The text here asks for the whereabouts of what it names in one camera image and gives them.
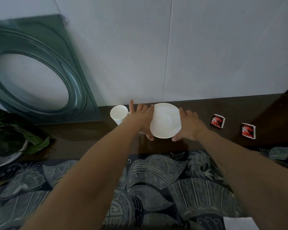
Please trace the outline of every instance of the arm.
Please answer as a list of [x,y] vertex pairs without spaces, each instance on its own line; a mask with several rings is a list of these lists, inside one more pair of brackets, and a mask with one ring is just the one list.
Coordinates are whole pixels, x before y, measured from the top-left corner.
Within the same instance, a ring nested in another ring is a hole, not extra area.
[[259,229],[288,229],[288,169],[209,131],[198,115],[180,108],[181,138],[198,140],[217,163]]
[[122,175],[132,139],[139,131],[150,140],[154,106],[139,104],[62,178],[22,230],[100,229]]

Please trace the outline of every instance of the left hand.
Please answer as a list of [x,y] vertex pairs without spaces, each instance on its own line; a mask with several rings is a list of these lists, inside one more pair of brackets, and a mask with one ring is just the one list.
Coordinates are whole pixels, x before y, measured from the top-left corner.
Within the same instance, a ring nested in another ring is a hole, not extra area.
[[150,131],[150,123],[154,116],[154,105],[150,106],[149,112],[148,106],[145,104],[138,104],[137,110],[134,111],[133,100],[129,102],[130,116],[129,119],[134,119],[140,124],[140,133],[145,134],[149,140],[154,140],[154,136]]

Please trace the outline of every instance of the green leaf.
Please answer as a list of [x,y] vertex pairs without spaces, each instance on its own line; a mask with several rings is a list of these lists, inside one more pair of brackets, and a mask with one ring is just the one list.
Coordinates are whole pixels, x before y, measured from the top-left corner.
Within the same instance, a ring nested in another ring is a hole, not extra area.
[[31,144],[33,145],[38,145],[41,144],[43,142],[43,140],[41,138],[39,138],[38,136],[32,134],[31,132],[24,130],[20,127],[18,127],[15,124],[12,124],[12,126],[14,127],[14,129],[18,132],[20,132],[21,134],[23,134],[24,138],[29,141]]
[[24,154],[34,154],[38,151],[41,151],[43,148],[47,147],[50,143],[49,141],[50,136],[48,136],[42,143],[39,143],[37,145],[31,145],[29,147],[27,147],[23,153]]

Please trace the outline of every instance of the small card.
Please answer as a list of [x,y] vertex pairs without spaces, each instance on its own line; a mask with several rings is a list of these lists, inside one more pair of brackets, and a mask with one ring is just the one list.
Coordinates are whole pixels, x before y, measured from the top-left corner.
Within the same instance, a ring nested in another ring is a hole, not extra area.
[[217,114],[214,114],[211,120],[211,124],[219,128],[223,128],[224,122],[225,122],[225,118]]
[[250,138],[250,139],[256,139],[256,127],[254,125],[248,124],[248,123],[242,123],[242,135]]

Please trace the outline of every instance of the paper cup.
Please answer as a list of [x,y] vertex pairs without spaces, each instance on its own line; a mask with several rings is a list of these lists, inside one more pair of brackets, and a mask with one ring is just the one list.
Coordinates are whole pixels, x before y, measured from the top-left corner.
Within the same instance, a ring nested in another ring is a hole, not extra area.
[[127,107],[123,105],[115,106],[110,111],[110,116],[117,123],[117,125],[123,122],[124,118],[126,118],[126,116],[129,114],[130,112],[128,112]]

